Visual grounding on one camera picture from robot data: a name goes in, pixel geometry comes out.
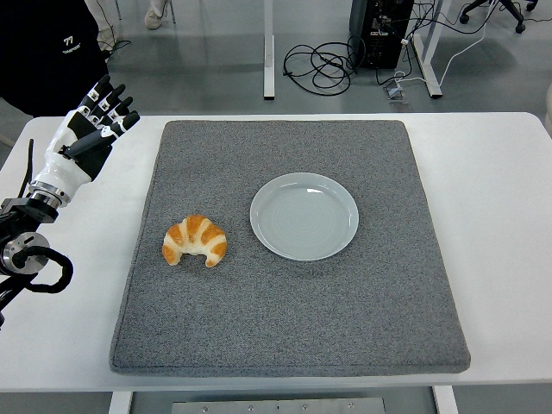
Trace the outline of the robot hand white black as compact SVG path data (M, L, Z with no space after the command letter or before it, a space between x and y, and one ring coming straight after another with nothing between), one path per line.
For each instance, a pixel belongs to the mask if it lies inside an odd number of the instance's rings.
M129 109L133 98L122 95L125 89L105 75L67 113L47 147L44 168L29 185L31 196L66 205L81 185L98 176L114 142L140 120Z

